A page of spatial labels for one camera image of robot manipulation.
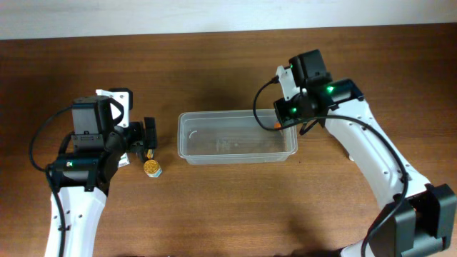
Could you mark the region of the dark bottle white cap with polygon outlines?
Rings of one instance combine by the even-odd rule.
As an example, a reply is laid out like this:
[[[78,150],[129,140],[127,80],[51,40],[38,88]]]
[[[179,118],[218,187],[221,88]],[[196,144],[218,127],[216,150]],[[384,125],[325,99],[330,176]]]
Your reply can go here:
[[[154,149],[148,149],[148,150],[145,151],[146,160],[154,159],[154,155],[155,155],[155,150]]]

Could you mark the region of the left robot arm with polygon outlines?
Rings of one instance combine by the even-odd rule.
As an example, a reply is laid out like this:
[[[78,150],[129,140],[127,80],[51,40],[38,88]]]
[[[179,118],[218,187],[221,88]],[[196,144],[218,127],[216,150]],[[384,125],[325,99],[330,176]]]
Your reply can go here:
[[[46,169],[51,187],[51,225],[46,256],[92,256],[110,181],[125,153],[142,163],[157,147],[152,117],[123,124],[129,111],[109,96],[75,99],[74,130],[63,139]]]

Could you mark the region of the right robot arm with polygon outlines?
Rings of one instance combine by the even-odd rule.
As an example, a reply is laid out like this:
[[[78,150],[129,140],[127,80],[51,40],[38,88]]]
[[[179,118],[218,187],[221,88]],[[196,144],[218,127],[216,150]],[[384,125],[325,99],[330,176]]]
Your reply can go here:
[[[320,123],[361,170],[381,210],[364,239],[330,256],[429,256],[450,247],[455,193],[412,167],[351,79],[333,80],[313,50],[279,66],[274,81],[283,92],[274,103],[280,128]]]

